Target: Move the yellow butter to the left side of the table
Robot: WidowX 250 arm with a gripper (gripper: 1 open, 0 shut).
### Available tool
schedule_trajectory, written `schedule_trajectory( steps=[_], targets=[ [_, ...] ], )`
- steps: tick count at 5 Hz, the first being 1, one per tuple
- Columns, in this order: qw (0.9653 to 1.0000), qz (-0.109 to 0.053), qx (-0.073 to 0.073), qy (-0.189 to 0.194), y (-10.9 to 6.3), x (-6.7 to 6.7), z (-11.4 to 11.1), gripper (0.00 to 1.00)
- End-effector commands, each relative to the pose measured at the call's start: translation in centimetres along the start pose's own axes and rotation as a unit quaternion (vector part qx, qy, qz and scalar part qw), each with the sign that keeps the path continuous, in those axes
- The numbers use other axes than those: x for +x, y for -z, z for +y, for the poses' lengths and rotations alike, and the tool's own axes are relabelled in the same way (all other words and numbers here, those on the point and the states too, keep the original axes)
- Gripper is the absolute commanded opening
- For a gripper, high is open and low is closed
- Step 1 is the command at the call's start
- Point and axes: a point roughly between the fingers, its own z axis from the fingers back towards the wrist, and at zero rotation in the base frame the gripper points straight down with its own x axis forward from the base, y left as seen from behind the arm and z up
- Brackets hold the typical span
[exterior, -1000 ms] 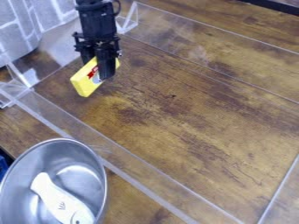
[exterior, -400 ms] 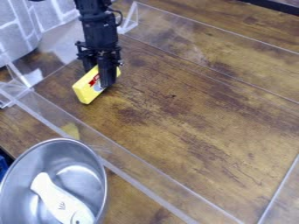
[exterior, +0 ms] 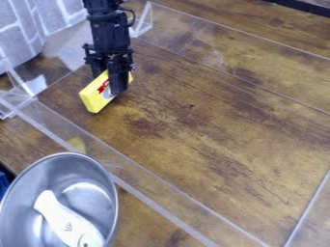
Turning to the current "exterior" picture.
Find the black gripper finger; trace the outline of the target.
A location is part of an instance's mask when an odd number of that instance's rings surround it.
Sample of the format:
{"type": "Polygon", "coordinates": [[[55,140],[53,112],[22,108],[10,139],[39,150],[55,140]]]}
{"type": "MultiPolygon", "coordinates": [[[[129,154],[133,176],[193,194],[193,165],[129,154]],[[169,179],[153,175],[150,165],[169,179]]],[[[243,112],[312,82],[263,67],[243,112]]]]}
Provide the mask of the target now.
{"type": "Polygon", "coordinates": [[[92,60],[92,76],[97,77],[106,70],[105,60],[92,60]]]}
{"type": "Polygon", "coordinates": [[[120,60],[108,60],[106,70],[109,76],[110,94],[114,96],[121,94],[128,89],[128,63],[120,60]]]}

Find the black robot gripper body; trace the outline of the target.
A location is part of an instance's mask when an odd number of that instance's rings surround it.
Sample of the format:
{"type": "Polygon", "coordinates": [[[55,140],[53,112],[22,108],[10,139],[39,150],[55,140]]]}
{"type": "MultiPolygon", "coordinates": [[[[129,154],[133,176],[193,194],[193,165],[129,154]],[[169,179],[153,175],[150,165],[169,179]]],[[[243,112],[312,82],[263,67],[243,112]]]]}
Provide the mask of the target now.
{"type": "Polygon", "coordinates": [[[134,20],[128,21],[124,12],[109,14],[89,14],[88,21],[92,28],[92,44],[84,44],[85,63],[92,60],[108,60],[112,57],[128,56],[126,62],[132,63],[132,49],[129,48],[128,28],[134,20]]]}

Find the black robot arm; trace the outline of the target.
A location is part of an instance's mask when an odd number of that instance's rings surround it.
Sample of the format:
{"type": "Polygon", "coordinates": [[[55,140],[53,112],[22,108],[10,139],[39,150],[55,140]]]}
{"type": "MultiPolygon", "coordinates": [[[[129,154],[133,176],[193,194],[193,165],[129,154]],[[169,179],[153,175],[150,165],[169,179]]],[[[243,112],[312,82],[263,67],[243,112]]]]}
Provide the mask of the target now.
{"type": "Polygon", "coordinates": [[[122,7],[125,0],[82,0],[92,28],[92,44],[85,43],[85,64],[92,68],[92,76],[108,72],[110,95],[121,94],[128,89],[128,74],[134,69],[133,50],[129,47],[128,28],[134,20],[128,21],[122,7]]]}

